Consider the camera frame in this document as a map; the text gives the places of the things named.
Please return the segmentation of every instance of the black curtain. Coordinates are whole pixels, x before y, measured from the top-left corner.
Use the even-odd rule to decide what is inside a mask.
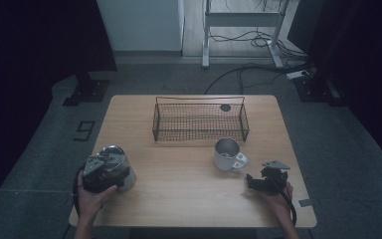
[[[116,71],[96,0],[0,1],[0,185],[78,71]]]

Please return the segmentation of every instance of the wall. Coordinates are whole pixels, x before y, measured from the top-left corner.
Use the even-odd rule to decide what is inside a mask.
[[[181,51],[183,0],[97,0],[113,51]]]

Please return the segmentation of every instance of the mug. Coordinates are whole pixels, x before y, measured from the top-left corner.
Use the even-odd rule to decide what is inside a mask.
[[[219,139],[215,145],[215,165],[222,171],[242,168],[248,164],[248,159],[240,153],[240,146],[232,138]]]

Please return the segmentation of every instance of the black wire basket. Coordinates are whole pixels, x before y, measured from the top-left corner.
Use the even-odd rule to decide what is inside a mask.
[[[244,97],[156,98],[155,141],[183,141],[231,137],[245,141],[250,127]]]

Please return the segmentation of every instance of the person's left hand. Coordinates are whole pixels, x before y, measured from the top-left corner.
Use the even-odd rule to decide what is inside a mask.
[[[86,220],[93,223],[100,211],[103,201],[113,195],[117,186],[114,185],[107,190],[96,194],[84,190],[83,188],[83,171],[80,171],[78,178],[77,193],[79,195],[80,220]]]

